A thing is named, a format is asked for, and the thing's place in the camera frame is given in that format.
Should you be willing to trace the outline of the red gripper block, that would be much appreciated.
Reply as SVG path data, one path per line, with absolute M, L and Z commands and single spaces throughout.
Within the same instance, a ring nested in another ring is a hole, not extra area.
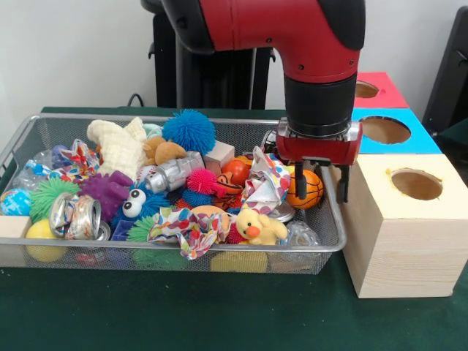
M 304 200 L 307 195 L 306 177 L 303 174 L 304 160 L 338 166 L 341 177 L 337 184 L 337 201 L 346 203 L 350 182 L 350 165 L 353 165 L 363 137 L 360 122 L 352 122 L 342 135 L 332 138 L 315 138 L 295 134 L 287 122 L 279 122 L 276 129 L 276 147 L 283 160 L 295 162 L 295 193 Z

